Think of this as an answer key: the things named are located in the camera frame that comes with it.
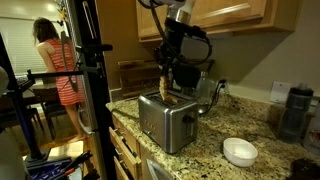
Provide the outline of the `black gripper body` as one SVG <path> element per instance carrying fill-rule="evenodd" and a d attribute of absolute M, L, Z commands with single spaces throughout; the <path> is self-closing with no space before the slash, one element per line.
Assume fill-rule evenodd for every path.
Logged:
<path fill-rule="evenodd" d="M 172 61 L 181 52 L 184 34 L 166 28 L 164 35 L 165 39 L 159 47 L 154 49 L 154 55 L 159 65 L 167 67 L 172 65 Z"/>

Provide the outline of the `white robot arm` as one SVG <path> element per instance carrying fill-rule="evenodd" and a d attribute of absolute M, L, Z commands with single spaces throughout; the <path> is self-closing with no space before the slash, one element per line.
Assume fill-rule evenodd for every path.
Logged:
<path fill-rule="evenodd" d="M 154 50 L 156 60 L 162 67 L 160 79 L 168 78 L 169 70 L 182 60 L 181 46 L 186 35 L 193 36 L 194 27 L 189 25 L 194 0 L 148 0 L 157 30 L 162 39 L 161 45 Z M 166 6 L 166 17 L 162 27 L 156 9 Z"/>

